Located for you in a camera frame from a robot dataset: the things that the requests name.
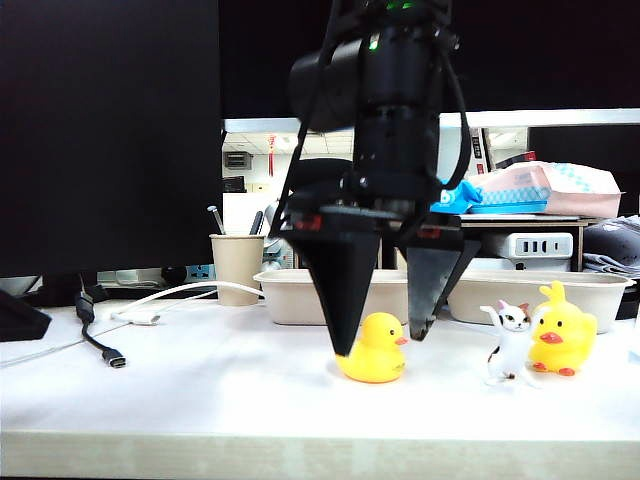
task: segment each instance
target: red decoration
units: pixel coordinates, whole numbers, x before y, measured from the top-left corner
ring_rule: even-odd
[[[275,153],[274,145],[276,143],[276,136],[269,135],[269,176],[273,177],[273,155]]]

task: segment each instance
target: white table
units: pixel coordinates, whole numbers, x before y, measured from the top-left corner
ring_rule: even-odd
[[[112,327],[121,305],[99,304],[94,331]],[[71,309],[50,312],[45,339],[2,344],[3,361],[80,339]],[[636,480],[631,328],[619,321],[600,335],[575,377],[536,374],[536,390],[486,386],[491,327],[440,320],[403,347],[403,377],[369,385],[340,374],[325,327],[199,300],[158,326],[101,335],[126,368],[79,343],[1,369],[2,474]]]

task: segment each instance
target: duck beak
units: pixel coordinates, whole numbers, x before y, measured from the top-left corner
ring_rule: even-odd
[[[540,335],[540,340],[545,343],[562,343],[562,337],[557,333],[547,332],[544,335]]]

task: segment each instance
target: cat figurine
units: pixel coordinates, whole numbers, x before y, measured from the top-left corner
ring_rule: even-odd
[[[532,387],[538,387],[525,367],[529,350],[533,344],[533,331],[545,311],[536,312],[536,319],[529,318],[529,305],[509,305],[504,300],[498,301],[499,310],[482,306],[480,310],[489,314],[491,322],[500,332],[500,344],[489,355],[487,367],[489,379],[487,383],[495,385],[502,380],[512,380],[521,376]]]

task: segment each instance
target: yellow duck toy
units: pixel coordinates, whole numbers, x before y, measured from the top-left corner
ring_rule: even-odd
[[[537,311],[546,311],[533,334],[534,344],[529,351],[533,368],[538,372],[575,375],[591,353],[596,339],[596,317],[567,302],[564,285],[557,280],[551,282],[551,288],[540,287],[540,293],[549,300],[536,307]]]
[[[359,382],[385,383],[396,380],[404,371],[404,355],[399,345],[407,343],[402,324],[389,313],[372,313],[362,323],[358,338],[348,357],[336,355],[338,367]]]

